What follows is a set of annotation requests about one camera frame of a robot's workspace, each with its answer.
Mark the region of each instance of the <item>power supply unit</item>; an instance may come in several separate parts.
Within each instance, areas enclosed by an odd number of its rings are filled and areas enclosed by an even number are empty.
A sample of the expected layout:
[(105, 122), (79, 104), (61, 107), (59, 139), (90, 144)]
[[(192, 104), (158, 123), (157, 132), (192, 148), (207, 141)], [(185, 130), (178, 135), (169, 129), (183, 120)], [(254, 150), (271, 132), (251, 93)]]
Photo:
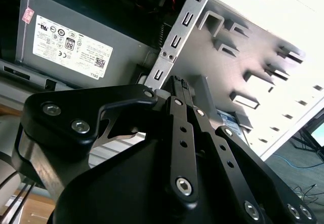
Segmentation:
[(75, 88), (127, 84), (153, 66), (161, 26), (121, 0), (21, 0), (16, 62)]

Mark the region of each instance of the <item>black cable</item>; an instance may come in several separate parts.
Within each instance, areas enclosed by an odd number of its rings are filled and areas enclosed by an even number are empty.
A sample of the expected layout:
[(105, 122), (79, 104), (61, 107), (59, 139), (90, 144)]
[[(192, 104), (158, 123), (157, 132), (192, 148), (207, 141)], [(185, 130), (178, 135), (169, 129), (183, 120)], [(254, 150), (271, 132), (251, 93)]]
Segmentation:
[(304, 193), (303, 201), (304, 201), (305, 196), (307, 195), (307, 193), (308, 193), (310, 190), (312, 190), (315, 186), (316, 186), (316, 184), (313, 184), (312, 186), (310, 186), (310, 189), (307, 190), (306, 193)]
[(13, 216), (12, 216), (12, 218), (11, 218), (11, 220), (10, 220), (10, 222), (9, 222), (8, 224), (13, 224), (13, 223), (14, 223), (14, 221), (15, 221), (15, 219), (17, 218), (17, 215), (19, 214), (21, 208), (24, 206), (26, 200), (28, 199), (28, 195), (30, 194), (32, 188), (33, 188), (35, 185), (36, 185), (36, 183), (34, 182), (34, 183), (30, 186), (30, 188), (28, 189), (26, 195), (24, 196), (23, 200), (21, 201), (20, 205), (18, 206), (17, 210), (16, 210), (15, 213), (13, 214)]
[(5, 186), (7, 184), (7, 182), (9, 182), (14, 176), (16, 176), (18, 174), (17, 171), (13, 172), (12, 174), (10, 174), (2, 183), (0, 183), (0, 190), (3, 188), (3, 186)]
[(3, 222), (3, 220), (7, 217), (8, 213), (11, 211), (11, 209), (14, 207), (14, 205), (16, 204), (16, 202), (19, 200), (20, 196), (25, 192), (27, 186), (29, 184), (25, 184), (25, 186), (21, 189), (21, 191), (19, 192), (19, 194), (16, 196), (16, 198), (13, 200), (13, 202), (11, 203), (11, 205), (6, 209), (6, 211), (4, 212), (4, 214), (2, 216), (0, 216), (0, 223)]
[(324, 195), (324, 192), (318, 193), (318, 194), (307, 195), (307, 196), (315, 196), (315, 195)]

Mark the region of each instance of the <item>power supply label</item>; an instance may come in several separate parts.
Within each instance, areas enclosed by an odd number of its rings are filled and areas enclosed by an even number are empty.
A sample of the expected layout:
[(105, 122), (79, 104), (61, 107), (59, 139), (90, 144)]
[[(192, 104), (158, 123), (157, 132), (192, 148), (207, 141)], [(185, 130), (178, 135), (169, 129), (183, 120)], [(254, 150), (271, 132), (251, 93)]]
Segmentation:
[(98, 80), (112, 47), (37, 15), (32, 53)]

